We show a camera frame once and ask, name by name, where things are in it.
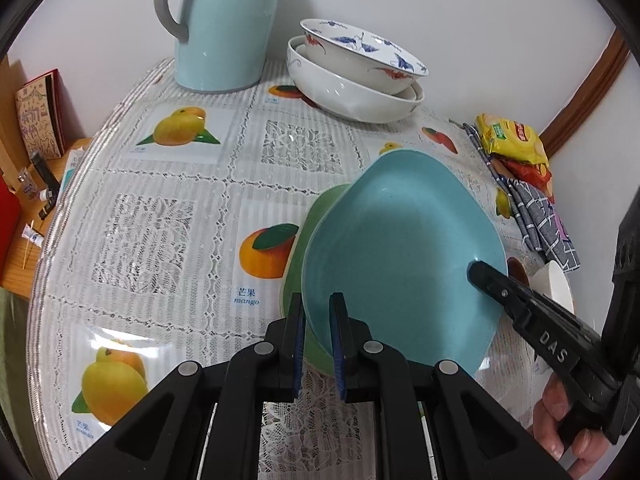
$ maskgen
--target snack bag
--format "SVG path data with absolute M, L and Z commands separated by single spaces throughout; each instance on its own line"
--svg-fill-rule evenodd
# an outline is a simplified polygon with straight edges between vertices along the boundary
M 502 155 L 526 164 L 545 164 L 545 147 L 531 126 L 482 114 L 476 119 L 480 141 L 487 155 Z
M 551 171 L 546 164 L 523 164 L 510 158 L 500 160 L 515 178 L 531 184 L 539 189 L 545 196 L 554 203 L 554 192 L 551 185 Z

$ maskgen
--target screw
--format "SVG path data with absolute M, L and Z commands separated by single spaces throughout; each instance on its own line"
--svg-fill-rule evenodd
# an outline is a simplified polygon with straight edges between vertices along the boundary
M 382 352 L 383 348 L 384 347 L 382 346 L 382 343 L 380 341 L 367 341 L 366 343 L 364 343 L 364 345 L 362 345 L 362 349 L 367 354 L 379 354 L 380 352 Z
M 268 341 L 260 341 L 254 346 L 254 352 L 258 355 L 268 355 L 273 352 L 273 345 Z
M 458 365 L 455 364 L 455 362 L 453 361 L 441 361 L 440 364 L 438 365 L 438 368 L 440 368 L 440 371 L 443 374 L 447 374 L 447 375 L 455 375 L 458 373 Z
M 185 377 L 193 375 L 198 371 L 198 364 L 195 361 L 185 361 L 178 366 L 178 373 Z

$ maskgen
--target red box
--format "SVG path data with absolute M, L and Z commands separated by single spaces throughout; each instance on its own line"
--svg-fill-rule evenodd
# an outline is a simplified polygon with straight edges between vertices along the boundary
M 0 176 L 0 272 L 4 268 L 4 259 L 14 237 L 15 225 L 20 218 L 20 201 L 9 191 Z

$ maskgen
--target lace tablecloth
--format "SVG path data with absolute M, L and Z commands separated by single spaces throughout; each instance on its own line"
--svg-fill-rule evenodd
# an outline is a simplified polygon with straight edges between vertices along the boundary
M 425 108 L 382 126 L 342 121 L 291 89 L 274 90 L 291 85 L 279 62 L 267 63 L 258 86 L 220 96 L 187 92 L 172 73 L 171 60 L 160 62 L 114 110 L 43 246 L 28 367 L 54 478 L 108 428 L 74 404 L 101 341 L 145 347 L 150 387 L 183 360 L 211 365 L 256 342 L 280 317 L 282 280 L 246 272 L 242 241 L 282 222 L 300 225 L 319 194 L 353 181 L 390 142 L 444 162 L 494 221 L 507 255 L 528 273 L 542 266 L 513 219 L 497 214 L 497 187 L 464 131 Z M 426 94 L 428 102 L 428 81 Z M 206 110 L 208 136 L 152 142 L 156 124 L 184 107 Z M 476 374 L 523 424 L 531 361 L 503 319 Z M 265 406 L 261 479 L 373 478 L 371 406 L 338 402 L 334 390 L 332 378 L 305 365 L 300 398 Z

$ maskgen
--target kettle handle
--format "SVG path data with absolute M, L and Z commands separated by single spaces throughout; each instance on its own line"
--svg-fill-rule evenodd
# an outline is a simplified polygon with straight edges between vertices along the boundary
M 189 29 L 183 23 L 177 23 L 171 15 L 168 0 L 154 0 L 154 8 L 162 26 L 181 43 L 189 39 Z

